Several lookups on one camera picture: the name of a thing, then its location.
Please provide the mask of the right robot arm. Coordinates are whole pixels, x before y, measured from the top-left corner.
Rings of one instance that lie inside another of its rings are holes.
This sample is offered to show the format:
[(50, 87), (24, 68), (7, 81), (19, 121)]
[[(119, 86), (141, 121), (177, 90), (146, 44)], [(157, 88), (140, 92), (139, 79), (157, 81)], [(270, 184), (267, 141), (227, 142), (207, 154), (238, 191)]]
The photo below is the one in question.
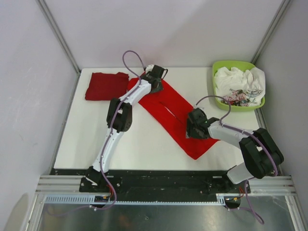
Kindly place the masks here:
[(252, 178), (277, 176), (278, 166), (284, 157), (275, 141), (264, 128), (244, 130), (223, 123), (221, 119), (207, 118), (205, 112), (196, 108), (188, 113), (186, 136), (199, 140), (216, 139), (241, 150), (244, 162), (229, 169), (222, 188), (233, 193), (239, 183)]

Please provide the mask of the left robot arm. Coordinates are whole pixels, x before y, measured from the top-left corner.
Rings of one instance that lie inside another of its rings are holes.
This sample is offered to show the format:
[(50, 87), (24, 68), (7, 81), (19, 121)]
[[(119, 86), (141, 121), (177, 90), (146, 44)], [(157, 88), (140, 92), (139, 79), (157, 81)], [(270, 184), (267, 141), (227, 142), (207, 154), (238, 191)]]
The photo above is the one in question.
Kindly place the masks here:
[(163, 90), (162, 80), (168, 70), (157, 65), (149, 65), (144, 73), (137, 78), (137, 83), (120, 98), (110, 101), (107, 113), (107, 134), (92, 166), (85, 174), (89, 186), (95, 192), (102, 192), (106, 188), (106, 180), (103, 174), (108, 172), (111, 157), (121, 137), (132, 125), (132, 109), (144, 96)]

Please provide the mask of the bright red kungfu t-shirt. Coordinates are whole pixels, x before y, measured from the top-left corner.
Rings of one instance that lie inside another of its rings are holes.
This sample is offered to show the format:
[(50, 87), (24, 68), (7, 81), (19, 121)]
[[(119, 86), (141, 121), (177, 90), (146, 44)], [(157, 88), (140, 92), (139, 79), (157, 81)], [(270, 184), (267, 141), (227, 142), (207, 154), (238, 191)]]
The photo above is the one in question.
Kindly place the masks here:
[(166, 81), (162, 81), (162, 86), (162, 91), (145, 95), (139, 104), (162, 125), (189, 157), (196, 160), (218, 140), (186, 138), (188, 113), (193, 110), (193, 106)]

